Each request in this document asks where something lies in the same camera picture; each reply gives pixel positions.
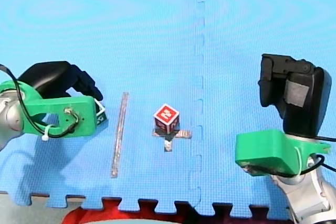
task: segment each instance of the screw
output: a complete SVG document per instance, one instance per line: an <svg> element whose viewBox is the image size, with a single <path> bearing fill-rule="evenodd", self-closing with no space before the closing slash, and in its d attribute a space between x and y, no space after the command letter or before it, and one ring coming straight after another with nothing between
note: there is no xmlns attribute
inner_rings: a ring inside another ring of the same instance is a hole
<svg viewBox="0 0 336 224"><path fill-rule="evenodd" d="M307 72L309 70L309 66L308 65L304 65L303 66L303 70L304 70L304 72Z"/></svg>

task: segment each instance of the gray tape patch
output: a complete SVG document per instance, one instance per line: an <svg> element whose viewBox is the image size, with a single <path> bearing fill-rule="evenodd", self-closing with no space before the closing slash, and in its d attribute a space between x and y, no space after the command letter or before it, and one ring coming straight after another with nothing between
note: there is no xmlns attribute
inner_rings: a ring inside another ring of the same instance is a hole
<svg viewBox="0 0 336 224"><path fill-rule="evenodd" d="M287 80L284 99L287 103L303 107L309 87Z"/></svg>

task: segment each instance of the white cable tie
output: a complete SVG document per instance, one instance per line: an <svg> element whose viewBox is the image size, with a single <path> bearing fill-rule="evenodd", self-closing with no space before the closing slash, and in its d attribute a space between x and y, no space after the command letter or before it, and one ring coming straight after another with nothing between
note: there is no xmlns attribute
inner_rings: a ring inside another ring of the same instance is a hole
<svg viewBox="0 0 336 224"><path fill-rule="evenodd" d="M42 136L42 140L43 141L48 141L49 140L49 135L48 132L50 130L50 128L53 126L53 124L49 124L46 126L46 128L44 129L44 135Z"/></svg>
<svg viewBox="0 0 336 224"><path fill-rule="evenodd" d="M297 178L297 177L300 177L301 172L302 172L302 158L301 158L301 152L300 152L300 149L297 148L297 147L294 147L294 148L295 148L295 150L296 150L296 152L297 152L297 154L298 154L298 159L299 159L299 172L298 172L298 174L296 175L296 178Z"/></svg>

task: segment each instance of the red fabric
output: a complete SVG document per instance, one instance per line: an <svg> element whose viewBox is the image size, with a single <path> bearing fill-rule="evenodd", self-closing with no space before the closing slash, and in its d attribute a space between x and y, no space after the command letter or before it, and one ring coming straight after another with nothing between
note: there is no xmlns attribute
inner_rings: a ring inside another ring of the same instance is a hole
<svg viewBox="0 0 336 224"><path fill-rule="evenodd" d="M155 204L140 204L139 212L118 211L119 201L104 200L104 210L83 210L77 208L70 212L62 224L85 224L93 221L116 220L116 219L148 219L175 222L181 224L292 224L291 221L267 220L267 209L253 209L253 217L250 219L236 219L229 216L230 209L218 211L215 216L200 216L195 210L190 209L186 204L177 208L177 215L155 214Z"/></svg>
<svg viewBox="0 0 336 224"><path fill-rule="evenodd" d="M157 215L149 206L141 207L139 212L120 212L119 202L115 200L104 200L104 210L84 210L77 208L64 218L62 224L84 224L92 221L120 220L120 219L148 219L161 220L176 223L183 223L181 215Z"/></svg>

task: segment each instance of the metal strip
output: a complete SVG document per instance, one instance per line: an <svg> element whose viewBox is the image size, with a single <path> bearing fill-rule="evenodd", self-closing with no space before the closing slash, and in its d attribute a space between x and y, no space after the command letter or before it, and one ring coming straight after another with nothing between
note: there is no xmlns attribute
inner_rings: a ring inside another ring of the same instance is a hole
<svg viewBox="0 0 336 224"><path fill-rule="evenodd" d="M112 174L111 174L112 178L118 177L118 166L119 166L119 161L120 161L122 134L124 130L128 96L129 94L127 92L124 92L122 94L117 132L115 133L116 145L114 147L114 155L113 155L113 163L112 163Z"/></svg>
<svg viewBox="0 0 336 224"><path fill-rule="evenodd" d="M153 129L152 136L157 137L167 137L167 138L192 138L192 132L187 130L173 131L171 134L167 135L159 129Z"/></svg>

